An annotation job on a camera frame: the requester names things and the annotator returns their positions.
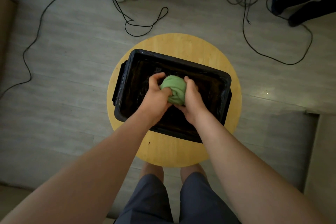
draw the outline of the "wooden floor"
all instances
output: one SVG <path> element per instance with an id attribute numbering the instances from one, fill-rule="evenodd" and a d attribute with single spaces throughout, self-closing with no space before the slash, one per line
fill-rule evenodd
<path id="1" fill-rule="evenodd" d="M 18 1 L 1 91 L 28 79 L 22 52 L 34 39 L 40 14 L 51 0 Z M 316 126 L 316 119 L 303 112 L 336 110 L 336 14 L 307 23 L 314 32 L 309 53 L 300 64 L 286 66 L 248 47 L 242 34 L 243 9 L 225 0 L 126 0 L 121 4 L 141 24 L 152 23 L 163 6 L 169 7 L 167 17 L 139 38 L 126 34 L 111 0 L 58 0 L 50 7 L 39 40 L 26 55 L 32 81 L 10 90 L 0 101 L 0 181 L 36 188 L 109 135 L 106 92 L 119 59 L 143 39 L 179 32 L 205 39 L 228 57 L 243 94 L 235 136 L 302 188 Z M 249 20 L 246 36 L 262 53 L 294 62 L 309 43 L 302 27 L 290 28 L 271 15 L 265 0 L 251 8 Z M 141 165 L 136 158 L 111 208 L 112 216 L 132 194 Z M 213 189 L 225 198 L 211 163 L 202 165 Z M 179 170 L 165 169 L 165 174 L 177 221 Z"/>

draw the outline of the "electrical cord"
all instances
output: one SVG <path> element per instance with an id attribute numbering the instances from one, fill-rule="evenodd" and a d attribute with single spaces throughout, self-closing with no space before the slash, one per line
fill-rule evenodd
<path id="1" fill-rule="evenodd" d="M 47 11 L 47 9 L 49 8 L 49 6 L 51 6 L 51 5 L 53 4 L 53 2 L 55 2 L 55 1 L 56 1 L 56 0 L 51 1 L 51 2 L 45 7 L 45 9 L 43 10 L 43 12 L 42 12 L 42 14 L 41 14 L 41 16 L 40 16 L 40 22 L 39 22 L 39 27 L 38 27 L 38 29 L 37 29 L 36 37 L 35 37 L 35 39 L 32 41 L 32 43 L 31 43 L 31 44 L 30 44 L 30 45 L 23 51 L 23 53 L 22 53 L 23 62 L 24 62 L 24 64 L 26 65 L 26 67 L 27 67 L 27 69 L 28 69 L 28 72 L 29 72 L 29 80 L 24 81 L 24 82 L 20 82 L 20 83 L 17 83 L 17 84 L 14 84 L 14 85 L 10 86 L 9 88 L 7 88 L 7 89 L 1 94 L 0 99 L 2 99 L 2 97 L 4 96 L 4 94 L 5 94 L 7 91 L 9 91 L 11 88 L 13 88 L 13 87 L 15 87 L 15 86 L 18 86 L 18 85 L 21 85 L 21 84 L 28 83 L 28 82 L 30 82 L 30 81 L 32 80 L 32 74 L 31 74 L 30 69 L 29 69 L 29 67 L 28 67 L 28 65 L 27 65 L 27 62 L 26 62 L 26 59 L 25 59 L 25 54 L 26 54 L 26 52 L 32 47 L 32 45 L 36 43 L 36 41 L 37 41 L 37 39 L 38 39 L 38 37 L 39 37 L 39 35 L 40 35 L 43 16 L 44 16 L 45 12 Z"/>
<path id="2" fill-rule="evenodd" d="M 252 5 L 254 5 L 254 4 L 255 4 L 257 1 L 259 1 L 259 0 L 255 0 L 255 1 L 253 1 L 253 2 L 252 2 L 251 0 L 250 0 L 249 2 L 246 2 L 246 0 L 235 0 L 236 3 L 233 3 L 233 2 L 231 2 L 231 1 L 229 1 L 229 0 L 227 0 L 227 1 L 228 1 L 228 3 L 230 3 L 230 4 L 232 4 L 232 5 L 240 5 L 240 6 L 243 6 L 243 7 L 244 7 L 243 26 L 242 26 L 242 28 L 243 28 L 243 36 L 244 36 L 244 39 L 245 39 L 246 43 L 249 45 L 249 47 L 250 47 L 254 52 L 256 52 L 257 54 L 259 54 L 259 55 L 261 55 L 261 56 L 264 56 L 264 57 L 270 58 L 270 59 L 272 59 L 272 60 L 275 60 L 275 61 L 277 61 L 277 62 L 279 62 L 279 63 L 282 63 L 282 64 L 284 64 L 284 65 L 296 65 L 296 64 L 298 64 L 299 62 L 301 62 L 301 61 L 306 57 L 306 55 L 307 55 L 307 53 L 308 53 L 308 51 L 309 51 L 309 48 L 310 48 L 310 46 L 311 46 L 312 43 L 313 43 L 313 32 L 312 32 L 306 25 L 301 24 L 301 26 L 304 27 L 304 28 L 309 32 L 309 34 L 310 34 L 310 42 L 309 42 L 308 47 L 306 48 L 306 50 L 305 50 L 303 56 L 301 57 L 301 59 L 299 59 L 297 62 L 294 62 L 294 63 L 286 63 L 286 62 L 283 62 L 283 61 L 278 60 L 278 59 L 276 59 L 276 58 L 273 58 L 273 57 L 271 57 L 271 56 L 268 56 L 268 55 L 265 55 L 265 54 L 262 54 L 262 53 L 258 52 L 253 46 L 251 46 L 251 44 L 249 43 L 249 41 L 248 41 L 247 38 L 246 38 L 246 35 L 245 35 L 245 27 L 244 27 L 245 19 L 246 19 L 246 21 L 248 22 L 248 24 L 251 24 L 250 21 L 248 20 L 248 14 L 249 14 L 249 11 L 250 11 L 250 7 L 251 7 Z M 267 10 L 268 10 L 271 14 L 273 14 L 273 13 L 271 12 L 271 9 L 270 9 L 269 6 L 268 6 L 268 0 L 266 0 L 266 8 L 267 8 Z M 274 15 L 274 16 L 279 17 L 279 18 L 282 18 L 282 19 L 288 21 L 287 18 L 284 18 L 284 17 L 282 17 L 282 16 L 279 16 L 279 15 Z"/>
<path id="3" fill-rule="evenodd" d="M 126 31 L 129 35 L 134 36 L 134 37 L 140 37 L 140 36 L 147 35 L 147 34 L 153 29 L 154 25 L 155 25 L 159 20 L 161 20 L 163 17 L 165 17 L 165 16 L 168 14 L 168 11 L 169 11 L 168 7 L 164 6 L 164 7 L 161 8 L 161 11 L 160 11 L 160 13 L 159 13 L 159 16 L 157 17 L 156 21 L 153 22 L 153 24 L 151 24 L 151 25 L 147 25 L 147 26 L 146 26 L 146 25 L 138 25 L 138 24 L 130 23 L 130 22 L 134 22 L 134 20 L 133 20 L 132 18 L 130 18 L 128 15 L 124 14 L 124 12 L 123 12 L 123 10 L 121 10 L 121 7 L 120 7 L 120 5 L 118 4 L 117 0 L 112 0 L 112 1 L 113 1 L 113 4 L 114 4 L 115 8 L 117 9 L 117 11 L 118 11 L 119 13 L 121 13 L 121 14 L 123 15 L 124 19 L 125 19 L 125 25 L 124 25 L 125 31 Z M 162 14 L 162 12 L 163 12 L 164 9 L 166 9 L 167 11 L 166 11 L 166 13 L 165 13 L 163 16 L 161 16 L 161 14 Z M 144 33 L 144 34 L 141 34 L 141 35 L 133 35 L 133 34 L 131 34 L 130 32 L 128 32 L 128 30 L 127 30 L 127 28 L 126 28 L 127 25 L 134 26 L 134 27 L 150 28 L 150 29 L 149 29 L 146 33 Z"/>

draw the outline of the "green towel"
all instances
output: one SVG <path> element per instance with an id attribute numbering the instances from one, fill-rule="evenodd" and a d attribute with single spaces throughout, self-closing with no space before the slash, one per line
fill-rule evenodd
<path id="1" fill-rule="evenodd" d="M 173 93 L 169 98 L 168 102 L 172 104 L 184 105 L 184 98 L 186 96 L 186 82 L 178 76 L 169 75 L 166 79 L 163 80 L 160 85 L 160 89 L 169 87 Z"/>

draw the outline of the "shorts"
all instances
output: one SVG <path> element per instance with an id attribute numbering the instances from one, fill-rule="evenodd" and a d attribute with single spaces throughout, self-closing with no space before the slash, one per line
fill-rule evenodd
<path id="1" fill-rule="evenodd" d="M 180 192 L 181 224 L 240 223 L 231 209 L 211 189 L 207 179 L 194 172 Z M 173 223 L 166 187 L 153 174 L 143 176 L 115 224 Z"/>

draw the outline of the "black plastic tub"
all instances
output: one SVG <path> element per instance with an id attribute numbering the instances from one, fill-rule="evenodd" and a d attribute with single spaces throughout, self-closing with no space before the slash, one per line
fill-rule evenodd
<path id="1" fill-rule="evenodd" d="M 205 106 L 225 124 L 232 93 L 231 77 L 223 71 L 160 53 L 135 49 L 120 67 L 113 94 L 114 115 L 126 121 L 140 106 L 148 91 L 149 77 L 165 72 L 166 76 L 186 75 L 195 81 Z M 202 143 L 196 129 L 187 122 L 183 113 L 170 107 L 162 119 L 150 130 L 197 143 Z"/>

